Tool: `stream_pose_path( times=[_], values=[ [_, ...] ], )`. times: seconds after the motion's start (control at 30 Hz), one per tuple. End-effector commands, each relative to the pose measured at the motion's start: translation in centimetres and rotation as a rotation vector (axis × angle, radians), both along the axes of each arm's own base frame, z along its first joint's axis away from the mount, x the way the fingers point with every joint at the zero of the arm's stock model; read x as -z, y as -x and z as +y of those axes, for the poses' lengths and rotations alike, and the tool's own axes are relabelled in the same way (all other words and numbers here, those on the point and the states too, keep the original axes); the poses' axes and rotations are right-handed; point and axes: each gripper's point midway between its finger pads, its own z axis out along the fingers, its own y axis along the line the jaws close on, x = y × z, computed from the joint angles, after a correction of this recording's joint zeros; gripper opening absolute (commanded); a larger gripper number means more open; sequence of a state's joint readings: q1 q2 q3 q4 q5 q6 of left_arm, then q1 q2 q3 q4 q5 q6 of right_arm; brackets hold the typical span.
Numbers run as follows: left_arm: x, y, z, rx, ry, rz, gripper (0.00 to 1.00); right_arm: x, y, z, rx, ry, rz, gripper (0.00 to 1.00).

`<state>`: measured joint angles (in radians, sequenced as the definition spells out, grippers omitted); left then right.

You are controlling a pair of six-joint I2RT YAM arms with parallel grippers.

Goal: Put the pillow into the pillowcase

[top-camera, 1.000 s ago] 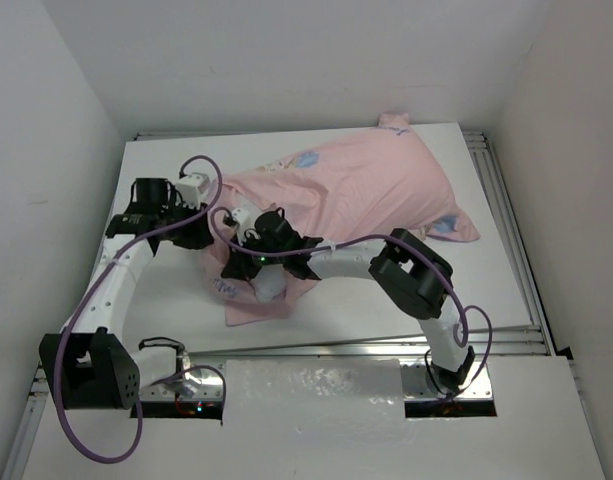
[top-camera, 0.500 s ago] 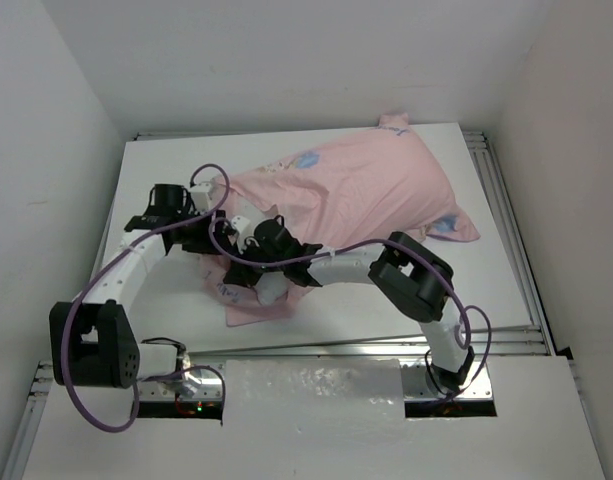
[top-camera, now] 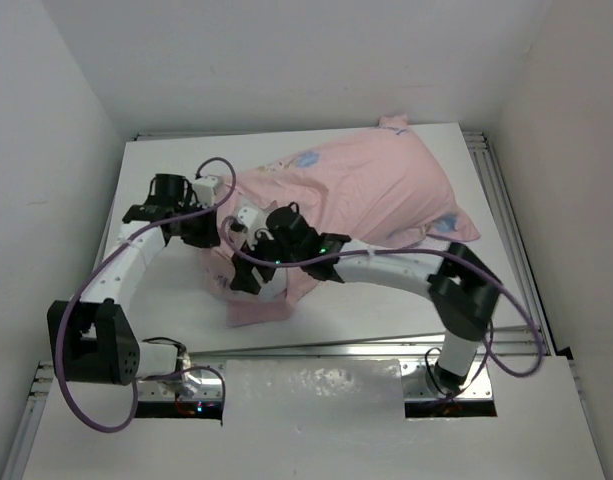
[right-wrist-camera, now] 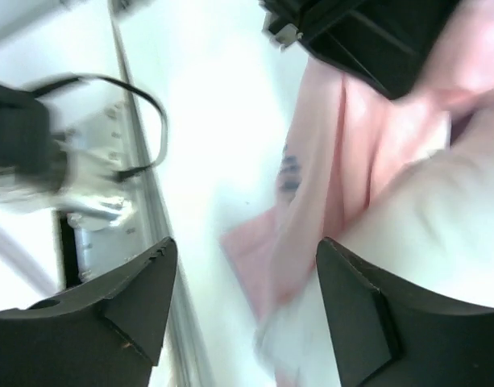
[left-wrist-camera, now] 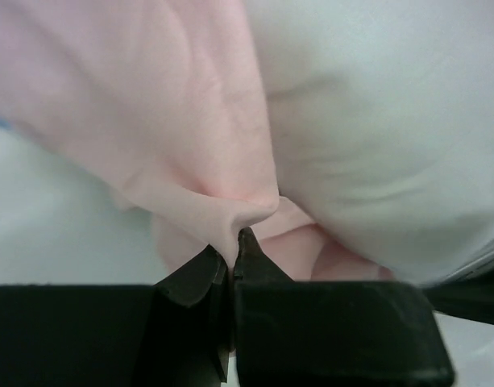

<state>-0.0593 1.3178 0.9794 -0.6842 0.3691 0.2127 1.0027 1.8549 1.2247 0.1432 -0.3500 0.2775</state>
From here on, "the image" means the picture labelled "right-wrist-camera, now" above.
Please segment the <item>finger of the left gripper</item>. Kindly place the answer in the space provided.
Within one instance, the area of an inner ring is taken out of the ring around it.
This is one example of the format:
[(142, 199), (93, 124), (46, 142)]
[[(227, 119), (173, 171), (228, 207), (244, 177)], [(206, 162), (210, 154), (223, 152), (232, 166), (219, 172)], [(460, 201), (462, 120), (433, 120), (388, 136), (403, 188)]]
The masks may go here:
[(367, 82), (389, 100), (408, 94), (456, 9), (452, 0), (263, 1), (264, 32), (282, 48)]

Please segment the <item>pink purple pillowcase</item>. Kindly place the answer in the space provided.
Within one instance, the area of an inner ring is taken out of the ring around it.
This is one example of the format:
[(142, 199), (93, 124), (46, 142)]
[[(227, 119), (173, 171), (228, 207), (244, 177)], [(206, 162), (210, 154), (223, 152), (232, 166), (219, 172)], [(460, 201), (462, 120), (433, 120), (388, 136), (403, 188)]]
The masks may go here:
[(319, 241), (335, 238), (408, 164), (444, 148), (451, 119), (494, 89), (494, 1), (464, 1), (411, 92), (390, 101), (309, 59), (276, 179), (273, 208), (222, 247), (257, 318), (301, 291)]

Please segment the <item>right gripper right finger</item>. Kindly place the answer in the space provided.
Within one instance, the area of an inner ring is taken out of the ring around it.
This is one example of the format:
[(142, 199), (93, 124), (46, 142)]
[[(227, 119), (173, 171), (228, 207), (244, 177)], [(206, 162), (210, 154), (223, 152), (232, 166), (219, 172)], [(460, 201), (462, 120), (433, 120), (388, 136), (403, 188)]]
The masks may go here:
[(494, 386), (494, 308), (424, 289), (332, 239), (316, 265), (343, 386)]

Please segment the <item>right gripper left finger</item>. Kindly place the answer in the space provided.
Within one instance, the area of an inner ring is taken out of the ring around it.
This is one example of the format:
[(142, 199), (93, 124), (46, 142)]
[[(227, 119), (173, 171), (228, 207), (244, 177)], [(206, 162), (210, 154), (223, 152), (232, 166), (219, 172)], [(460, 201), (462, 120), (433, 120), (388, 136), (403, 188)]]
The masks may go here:
[(0, 386), (147, 386), (176, 268), (166, 238), (91, 281), (0, 311)]

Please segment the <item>white pillow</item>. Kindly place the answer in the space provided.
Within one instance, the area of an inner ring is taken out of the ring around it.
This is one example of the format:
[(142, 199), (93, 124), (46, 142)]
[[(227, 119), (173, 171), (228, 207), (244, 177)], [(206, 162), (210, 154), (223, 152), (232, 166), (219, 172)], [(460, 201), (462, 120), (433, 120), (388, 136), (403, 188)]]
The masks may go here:
[[(341, 243), (414, 284), (494, 307), (494, 144), (467, 139), (413, 166)], [(258, 345), (299, 386), (339, 385), (317, 273)]]

